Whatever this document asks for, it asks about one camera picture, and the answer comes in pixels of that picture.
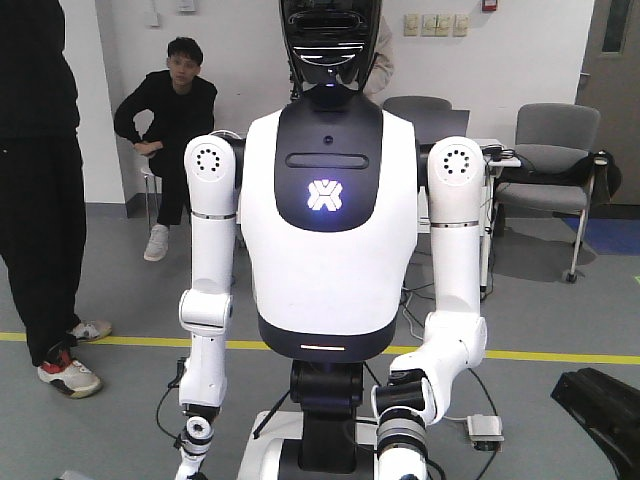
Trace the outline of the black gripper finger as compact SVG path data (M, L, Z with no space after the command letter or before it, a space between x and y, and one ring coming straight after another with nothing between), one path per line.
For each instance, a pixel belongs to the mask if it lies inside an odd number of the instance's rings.
M594 440L619 479L639 477L639 390L594 368L561 374L551 397Z

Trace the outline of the white robot arm screen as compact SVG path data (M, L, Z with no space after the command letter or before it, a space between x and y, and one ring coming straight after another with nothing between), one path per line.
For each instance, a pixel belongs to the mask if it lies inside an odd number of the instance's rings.
M456 376L484 358L478 225L484 170L479 145L465 137L440 140L428 155L435 309L422 345L395 358L387 385L372 391L378 479L426 478L426 428L447 413ZM638 389L582 368L563 373L552 397L604 452L617 478L638 478Z
M181 296L179 321L190 333L180 380L187 416L175 477L194 479L211 445L212 423L227 388L226 333L232 313L232 268L238 193L231 141L217 135L191 140L184 154L191 205L191 287Z

